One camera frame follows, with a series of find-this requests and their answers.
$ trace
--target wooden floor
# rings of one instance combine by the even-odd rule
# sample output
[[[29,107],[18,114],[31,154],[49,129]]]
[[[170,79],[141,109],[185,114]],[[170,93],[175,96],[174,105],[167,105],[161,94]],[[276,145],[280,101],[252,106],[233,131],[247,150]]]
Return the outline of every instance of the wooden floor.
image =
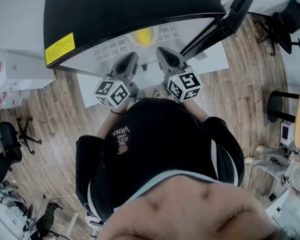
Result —
[[[270,123],[265,109],[273,90],[287,90],[287,80],[278,47],[277,56],[271,57],[270,44],[257,44],[255,40],[264,34],[248,15],[236,35],[223,41],[229,69],[214,72],[212,78],[211,115],[226,121],[245,156],[252,156],[259,143],[278,148],[280,142],[280,122]],[[196,101],[209,111],[211,73],[201,77],[204,88]],[[155,89],[146,90],[144,95],[151,97]],[[35,90],[22,107],[0,110],[0,122],[15,126],[17,117],[23,122],[33,117],[30,135],[42,140],[42,145],[32,145],[35,155],[22,150],[23,160],[13,165],[9,180],[48,195],[70,195],[47,199],[55,198],[64,205],[64,210],[56,213],[56,232],[64,233],[74,212],[79,212],[71,234],[76,240],[89,239],[92,230],[86,225],[86,212],[75,196],[75,144],[82,135],[94,135],[108,112],[101,105],[85,108],[76,75],[62,71],[56,72],[56,81],[51,85]],[[260,200],[271,194],[273,179],[249,165],[243,188]],[[28,205],[35,203],[37,208],[43,200],[42,194],[23,187],[19,193]]]

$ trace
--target small white device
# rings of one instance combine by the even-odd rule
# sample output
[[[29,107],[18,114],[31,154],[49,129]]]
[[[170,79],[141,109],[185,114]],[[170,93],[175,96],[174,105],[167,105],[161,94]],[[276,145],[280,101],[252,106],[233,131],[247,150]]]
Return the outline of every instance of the small white device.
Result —
[[[280,142],[288,146],[295,137],[295,124],[289,121],[283,121],[281,123],[281,135]]]

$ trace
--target wooden table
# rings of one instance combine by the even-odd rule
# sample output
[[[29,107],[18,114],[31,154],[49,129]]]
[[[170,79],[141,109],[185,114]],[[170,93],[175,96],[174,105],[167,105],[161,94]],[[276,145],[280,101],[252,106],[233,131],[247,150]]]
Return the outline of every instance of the wooden table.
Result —
[[[296,116],[283,113],[282,97],[299,100]],[[267,116],[270,122],[274,123],[279,118],[295,123],[294,143],[297,149],[300,149],[300,95],[288,92],[273,91],[267,104]]]

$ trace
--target yellow warning label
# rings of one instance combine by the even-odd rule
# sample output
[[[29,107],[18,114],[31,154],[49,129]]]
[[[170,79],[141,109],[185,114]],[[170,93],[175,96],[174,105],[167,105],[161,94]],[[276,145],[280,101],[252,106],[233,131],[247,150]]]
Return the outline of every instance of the yellow warning label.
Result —
[[[45,49],[46,64],[49,65],[75,48],[74,33],[70,33]]]

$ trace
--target black office chair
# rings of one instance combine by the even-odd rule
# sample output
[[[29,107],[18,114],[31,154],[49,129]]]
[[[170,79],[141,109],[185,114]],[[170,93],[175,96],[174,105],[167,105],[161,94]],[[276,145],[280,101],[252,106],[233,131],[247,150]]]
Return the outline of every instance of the black office chair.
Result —
[[[272,44],[273,53],[271,56],[276,55],[275,43],[279,45],[288,53],[292,53],[292,46],[299,46],[300,39],[298,42],[292,42],[290,34],[300,29],[300,3],[296,0],[290,0],[287,7],[282,12],[276,12],[267,21],[269,28],[266,28],[260,21],[254,20],[255,24],[259,23],[260,26],[267,32],[267,37],[259,40],[257,43],[261,44],[265,40],[270,39]]]
[[[24,128],[22,128],[22,126],[21,126],[21,124],[20,124],[20,122],[21,122],[22,119],[21,119],[20,117],[18,117],[16,120],[17,120],[17,123],[18,123],[19,131],[20,131],[20,134],[19,134],[19,140],[23,140],[22,143],[24,143],[24,145],[26,146],[26,148],[29,150],[30,154],[31,154],[31,155],[34,155],[35,152],[34,152],[33,150],[30,149],[30,146],[29,146],[28,141],[37,143],[37,144],[39,144],[39,145],[42,144],[42,141],[41,141],[40,139],[39,139],[39,140],[35,140],[35,139],[33,139],[33,138],[31,138],[31,137],[29,137],[29,136],[27,135],[27,130],[28,130],[29,122],[32,122],[32,121],[33,121],[33,118],[32,118],[32,117],[29,117],[29,118],[27,119]]]
[[[0,184],[5,180],[5,177],[12,164],[21,162],[22,153],[20,150],[21,144],[18,142],[17,132],[15,127],[9,122],[0,123],[0,142],[2,143],[3,151],[0,153]]]

